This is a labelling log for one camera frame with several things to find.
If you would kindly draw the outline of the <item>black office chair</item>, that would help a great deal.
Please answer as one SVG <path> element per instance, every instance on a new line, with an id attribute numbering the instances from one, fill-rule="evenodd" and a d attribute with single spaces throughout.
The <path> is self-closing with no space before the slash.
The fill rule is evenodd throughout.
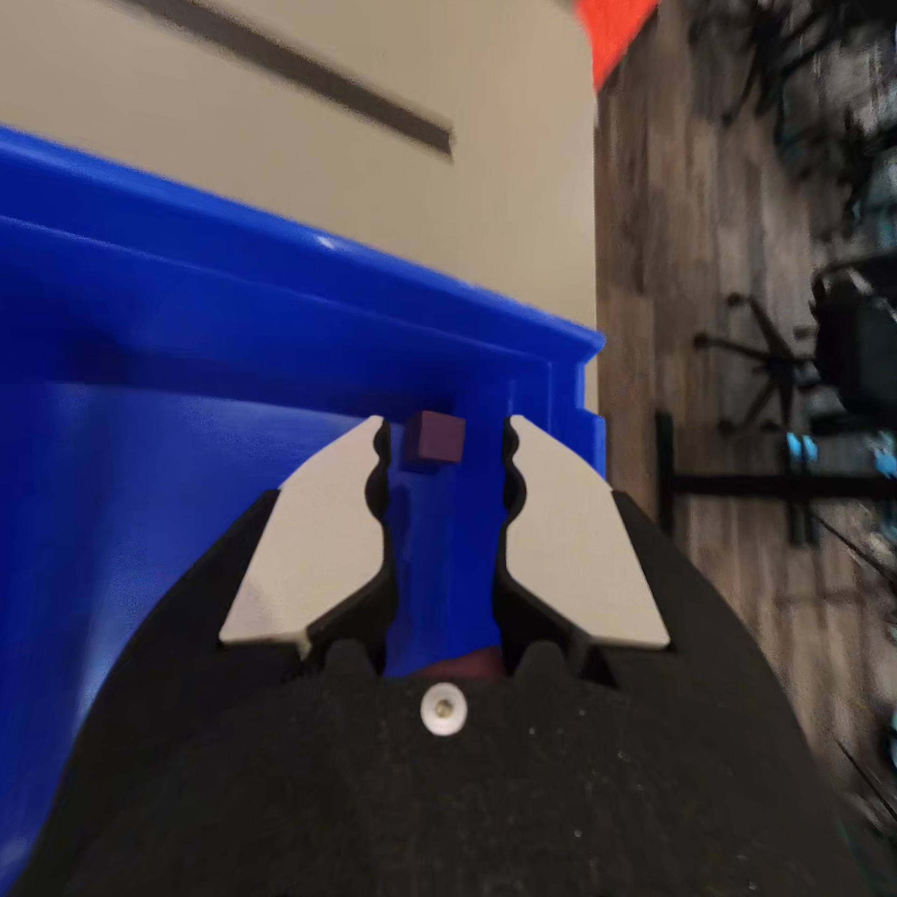
<path id="1" fill-rule="evenodd" d="M 813 275 L 812 294 L 810 353 L 799 353 L 766 308 L 748 294 L 731 293 L 726 304 L 750 309 L 764 349 L 705 332 L 694 336 L 695 350 L 742 356 L 755 364 L 756 373 L 766 376 L 743 420 L 721 420 L 721 432 L 745 432 L 756 423 L 765 432 L 790 431 L 797 395 L 820 388 L 834 391 L 840 410 L 813 419 L 809 423 L 813 436 L 895 432 L 895 249 L 825 266 Z"/>

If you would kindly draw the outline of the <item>black metal frame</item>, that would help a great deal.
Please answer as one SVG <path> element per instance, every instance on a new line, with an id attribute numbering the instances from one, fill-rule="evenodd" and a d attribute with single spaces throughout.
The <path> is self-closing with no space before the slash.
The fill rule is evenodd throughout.
<path id="1" fill-rule="evenodd" d="M 680 496 L 726 499 L 768 499 L 787 512 L 790 543 L 818 547 L 823 529 L 833 525 L 814 510 L 822 501 L 866 502 L 884 512 L 895 532 L 895 448 L 873 447 L 872 465 L 858 473 L 826 472 L 819 441 L 809 434 L 787 432 L 773 474 L 686 474 L 676 470 L 675 425 L 669 413 L 655 413 L 656 510 L 661 527 L 671 534 L 675 504 Z"/>

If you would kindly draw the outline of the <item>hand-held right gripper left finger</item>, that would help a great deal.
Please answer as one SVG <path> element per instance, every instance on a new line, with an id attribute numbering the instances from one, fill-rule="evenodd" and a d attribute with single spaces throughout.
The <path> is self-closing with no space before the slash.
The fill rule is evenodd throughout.
<path id="1" fill-rule="evenodd" d="M 219 631 L 224 645 L 290 644 L 308 662 L 357 641 L 383 671 L 398 611 L 390 463 L 390 425 L 371 416 L 283 481 Z"/>

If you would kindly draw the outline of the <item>purple wooden cube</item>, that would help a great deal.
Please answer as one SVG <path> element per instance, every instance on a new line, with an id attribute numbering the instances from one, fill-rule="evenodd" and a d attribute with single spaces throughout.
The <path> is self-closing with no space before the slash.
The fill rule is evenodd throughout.
<path id="1" fill-rule="evenodd" d="M 464 456 L 466 422 L 452 414 L 420 410 L 404 424 L 401 467 L 412 473 L 431 473 L 460 465 Z"/>

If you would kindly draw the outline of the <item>orange traffic cone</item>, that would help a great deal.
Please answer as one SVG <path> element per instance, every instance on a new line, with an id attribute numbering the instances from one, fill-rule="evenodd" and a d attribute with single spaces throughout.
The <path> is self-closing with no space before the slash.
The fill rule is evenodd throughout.
<path id="1" fill-rule="evenodd" d="M 574 1 L 573 11 L 589 39 L 596 93 L 627 54 L 659 1 Z"/>

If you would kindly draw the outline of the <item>blue plastic bin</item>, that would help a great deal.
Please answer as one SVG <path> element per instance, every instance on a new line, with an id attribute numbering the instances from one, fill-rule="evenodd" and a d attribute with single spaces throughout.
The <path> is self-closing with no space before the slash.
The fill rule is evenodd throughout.
<path id="1" fill-rule="evenodd" d="M 334 234 L 2 129 L 2 891 L 146 615 L 256 498 L 391 423 L 387 673 L 499 641 L 504 419 L 605 474 L 597 331 Z M 463 417 L 462 463 L 401 467 Z"/>

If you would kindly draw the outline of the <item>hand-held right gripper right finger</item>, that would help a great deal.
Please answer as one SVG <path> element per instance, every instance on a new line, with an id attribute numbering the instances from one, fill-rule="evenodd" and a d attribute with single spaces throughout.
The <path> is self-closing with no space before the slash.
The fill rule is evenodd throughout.
<path id="1" fill-rule="evenodd" d="M 660 652 L 671 637 L 608 482 L 521 414 L 503 425 L 503 506 L 491 611 L 513 674 L 554 644 L 575 676 L 605 673 L 604 648 Z"/>

